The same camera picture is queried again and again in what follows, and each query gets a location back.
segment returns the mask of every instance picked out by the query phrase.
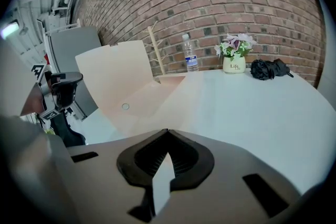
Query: water bottle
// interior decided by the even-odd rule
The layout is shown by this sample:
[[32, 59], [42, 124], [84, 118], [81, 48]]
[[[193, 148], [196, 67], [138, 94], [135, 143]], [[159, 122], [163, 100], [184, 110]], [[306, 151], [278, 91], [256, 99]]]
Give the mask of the water bottle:
[[197, 57], [195, 53], [195, 44], [193, 41], [190, 41], [189, 35], [183, 35], [182, 39], [184, 41], [183, 51], [184, 57], [187, 64], [188, 72], [198, 71]]

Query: folded umbrella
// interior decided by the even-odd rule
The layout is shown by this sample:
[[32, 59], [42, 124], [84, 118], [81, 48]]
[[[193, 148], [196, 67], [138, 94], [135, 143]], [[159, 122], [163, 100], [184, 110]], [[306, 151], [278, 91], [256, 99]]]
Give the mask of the folded umbrella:
[[254, 78], [260, 80], [273, 79], [275, 76], [282, 77], [284, 75], [289, 75], [293, 78], [289, 67], [280, 59], [276, 59], [273, 62], [254, 60], [251, 64], [251, 74]]

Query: vase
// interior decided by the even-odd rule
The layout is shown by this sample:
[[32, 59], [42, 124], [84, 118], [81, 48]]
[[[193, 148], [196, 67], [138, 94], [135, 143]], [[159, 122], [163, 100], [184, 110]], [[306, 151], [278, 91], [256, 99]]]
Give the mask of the vase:
[[245, 57], [239, 57], [231, 61], [230, 58], [224, 57], [223, 70], [227, 73], [244, 73], [246, 69]]

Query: blue label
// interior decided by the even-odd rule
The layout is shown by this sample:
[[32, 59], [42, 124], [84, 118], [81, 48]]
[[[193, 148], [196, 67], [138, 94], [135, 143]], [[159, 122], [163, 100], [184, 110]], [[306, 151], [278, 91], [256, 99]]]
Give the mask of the blue label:
[[196, 55], [185, 57], [185, 61], [187, 62], [187, 67], [197, 66]]

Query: white bottle cap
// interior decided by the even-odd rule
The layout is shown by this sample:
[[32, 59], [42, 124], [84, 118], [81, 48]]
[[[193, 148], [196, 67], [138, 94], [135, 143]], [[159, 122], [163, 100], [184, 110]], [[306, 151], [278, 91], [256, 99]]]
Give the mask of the white bottle cap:
[[183, 39], [183, 41], [189, 40], [189, 35], [188, 34], [183, 35], [182, 39]]

